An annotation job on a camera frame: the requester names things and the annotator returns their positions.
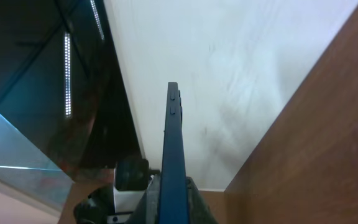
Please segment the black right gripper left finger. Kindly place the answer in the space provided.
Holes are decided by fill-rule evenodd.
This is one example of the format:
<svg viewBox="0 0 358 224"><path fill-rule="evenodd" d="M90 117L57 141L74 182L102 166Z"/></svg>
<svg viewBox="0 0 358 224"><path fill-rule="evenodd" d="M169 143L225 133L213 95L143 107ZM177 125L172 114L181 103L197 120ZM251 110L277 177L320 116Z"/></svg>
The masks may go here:
<svg viewBox="0 0 358 224"><path fill-rule="evenodd" d="M158 223L158 204L160 196L160 176L155 175L144 192L135 211L125 224Z"/></svg>

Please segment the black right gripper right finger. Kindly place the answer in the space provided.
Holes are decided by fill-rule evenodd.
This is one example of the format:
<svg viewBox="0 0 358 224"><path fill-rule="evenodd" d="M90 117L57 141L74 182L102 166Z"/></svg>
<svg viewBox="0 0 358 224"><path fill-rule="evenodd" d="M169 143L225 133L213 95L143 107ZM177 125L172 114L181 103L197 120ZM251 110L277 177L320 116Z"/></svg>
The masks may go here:
<svg viewBox="0 0 358 224"><path fill-rule="evenodd" d="M190 224L218 224L191 177L186 178Z"/></svg>

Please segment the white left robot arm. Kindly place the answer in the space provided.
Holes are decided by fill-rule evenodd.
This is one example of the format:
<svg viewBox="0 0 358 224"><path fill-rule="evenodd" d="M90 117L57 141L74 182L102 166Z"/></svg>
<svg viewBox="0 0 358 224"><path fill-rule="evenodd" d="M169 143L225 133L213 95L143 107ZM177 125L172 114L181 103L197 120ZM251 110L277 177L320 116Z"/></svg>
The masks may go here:
<svg viewBox="0 0 358 224"><path fill-rule="evenodd" d="M115 214L113 184L91 192L73 210L76 224L111 224L119 218Z"/></svg>

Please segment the blue Galaxy smartphone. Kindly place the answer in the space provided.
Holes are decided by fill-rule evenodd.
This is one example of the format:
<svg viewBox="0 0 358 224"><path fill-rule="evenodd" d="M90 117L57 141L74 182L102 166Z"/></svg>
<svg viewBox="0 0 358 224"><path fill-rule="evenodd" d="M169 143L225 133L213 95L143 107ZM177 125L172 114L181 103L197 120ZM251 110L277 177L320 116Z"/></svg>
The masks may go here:
<svg viewBox="0 0 358 224"><path fill-rule="evenodd" d="M158 223L188 224L189 220L181 97L178 83L170 82L167 88Z"/></svg>

